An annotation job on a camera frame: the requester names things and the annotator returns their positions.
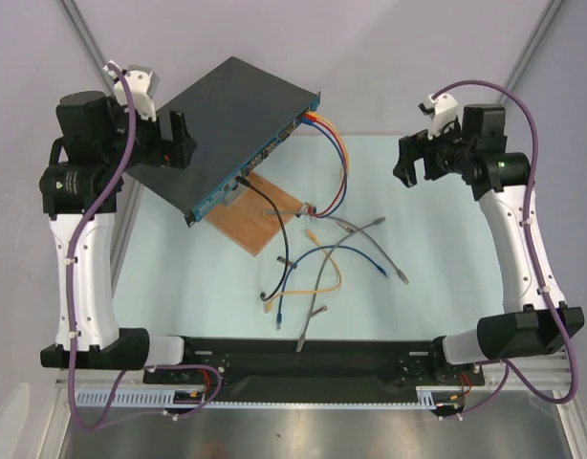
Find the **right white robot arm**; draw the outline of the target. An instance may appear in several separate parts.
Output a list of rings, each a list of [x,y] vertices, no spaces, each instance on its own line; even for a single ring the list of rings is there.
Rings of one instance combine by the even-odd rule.
[[[503,314],[479,319],[470,331],[437,338],[439,351],[427,361],[428,375],[448,384],[461,375],[462,364],[555,353],[582,328],[584,314],[568,306],[553,277],[533,220],[535,203],[524,201],[530,161],[507,149],[504,107],[460,108],[444,96],[419,108],[430,125],[400,139],[393,174],[412,187],[417,183],[414,163],[423,161],[428,181],[461,175],[489,224],[504,307]]]

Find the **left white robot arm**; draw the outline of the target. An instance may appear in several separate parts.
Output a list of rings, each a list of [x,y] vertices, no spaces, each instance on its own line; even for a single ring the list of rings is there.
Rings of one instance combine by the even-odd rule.
[[[40,353],[46,368],[139,370],[164,365],[178,383],[192,380],[197,358],[177,336],[119,327],[113,307],[111,238],[122,174],[142,164],[166,170],[189,165],[197,143],[185,115],[169,114],[164,138],[157,118],[100,91],[63,97],[54,140],[39,181],[57,256],[59,321],[54,344]]]

